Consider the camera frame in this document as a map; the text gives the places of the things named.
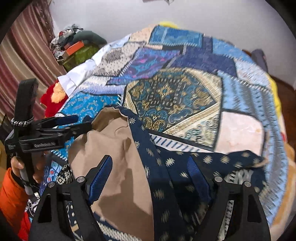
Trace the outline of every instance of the blanket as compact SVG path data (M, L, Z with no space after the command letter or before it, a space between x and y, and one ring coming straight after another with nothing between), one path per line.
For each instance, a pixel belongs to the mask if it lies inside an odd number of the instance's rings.
M284 231L294 200L296 171L293 154L282 138L284 125L276 114L269 75L229 42L160 25L134 33L128 41L121 40L104 51L98 52L100 59L96 59L92 75L79 84L57 115L77 114L82 122L87 115L95 117L104 106L117 104L130 109L153 143L166 150L223 154L250 150L261 156L266 181L261 180L259 198L272 240L276 240ZM72 143L69 140L66 148L53 153L67 160ZM56 163L53 167L54 172L48 168L43 187L57 177L59 183L69 179L61 177ZM251 176L236 170L226 180L241 184ZM230 201L220 240L227 232L231 212ZM98 217L100 220L105 225L104 218ZM80 240L76 226L73 232Z

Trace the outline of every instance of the wall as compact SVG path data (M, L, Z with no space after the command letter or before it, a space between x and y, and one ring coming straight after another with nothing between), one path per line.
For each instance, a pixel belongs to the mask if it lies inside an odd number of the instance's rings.
M296 39L265 0L53 0L59 32L73 23L108 42L149 24L172 21L180 28L229 40L239 48L261 48L269 72L296 88Z

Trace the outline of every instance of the curtain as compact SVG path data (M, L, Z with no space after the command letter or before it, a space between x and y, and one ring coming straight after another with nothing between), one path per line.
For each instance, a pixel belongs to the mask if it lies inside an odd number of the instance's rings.
M15 20L0 45L0 120L14 115L15 98L21 80L39 83L33 114L44 117L40 97L58 76L66 74L49 49L54 37L47 0L34 0Z

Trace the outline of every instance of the orange sleeve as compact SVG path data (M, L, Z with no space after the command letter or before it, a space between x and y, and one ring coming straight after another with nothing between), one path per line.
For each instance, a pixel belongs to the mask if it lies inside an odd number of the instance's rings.
M24 188L14 181L9 168L5 173L0 192L0 209L15 233L20 229L27 201L28 195Z

